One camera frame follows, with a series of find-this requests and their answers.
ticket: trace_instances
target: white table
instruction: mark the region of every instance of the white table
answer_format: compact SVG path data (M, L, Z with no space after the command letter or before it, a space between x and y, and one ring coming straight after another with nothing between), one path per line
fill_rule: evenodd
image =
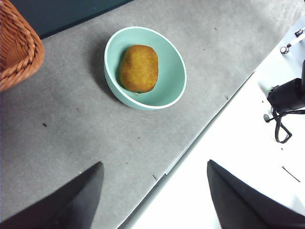
M305 215L305 115L283 117L283 124L293 134L286 144L274 139L275 121L267 124L263 119L264 114L271 116L267 91L301 77L305 42L293 46L286 55L279 49L294 38L294 31L304 26L305 17L202 132L126 228L219 229L206 176L209 159L259 192Z

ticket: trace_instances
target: ceramic bowl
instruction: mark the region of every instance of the ceramic bowl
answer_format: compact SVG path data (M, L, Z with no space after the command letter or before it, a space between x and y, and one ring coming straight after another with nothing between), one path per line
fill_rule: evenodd
M135 44L151 46L159 61L155 87L141 94L126 90L120 83L124 53ZM181 98L186 86L186 69L178 50L167 38L144 27L121 29L109 39L105 49L104 72L113 94L124 104L140 110L156 110L173 105Z

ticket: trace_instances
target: wicker basket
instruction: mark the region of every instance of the wicker basket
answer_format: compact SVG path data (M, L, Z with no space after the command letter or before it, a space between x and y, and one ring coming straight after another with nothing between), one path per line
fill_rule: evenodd
M0 0L0 91L33 75L44 49L33 28L8 0Z

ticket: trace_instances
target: gray felt surface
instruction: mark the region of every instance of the gray felt surface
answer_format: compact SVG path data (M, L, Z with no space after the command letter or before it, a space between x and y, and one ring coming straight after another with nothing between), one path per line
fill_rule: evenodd
M301 0L135 0L43 40L41 69L1 93L1 220L102 161L92 228L118 227L303 11ZM132 25L180 51L188 82L174 106L134 110L109 90L106 42Z

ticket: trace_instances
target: dark wall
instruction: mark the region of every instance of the dark wall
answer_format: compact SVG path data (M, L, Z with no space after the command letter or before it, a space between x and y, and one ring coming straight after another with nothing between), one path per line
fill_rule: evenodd
M11 0L40 38L94 18L131 0Z

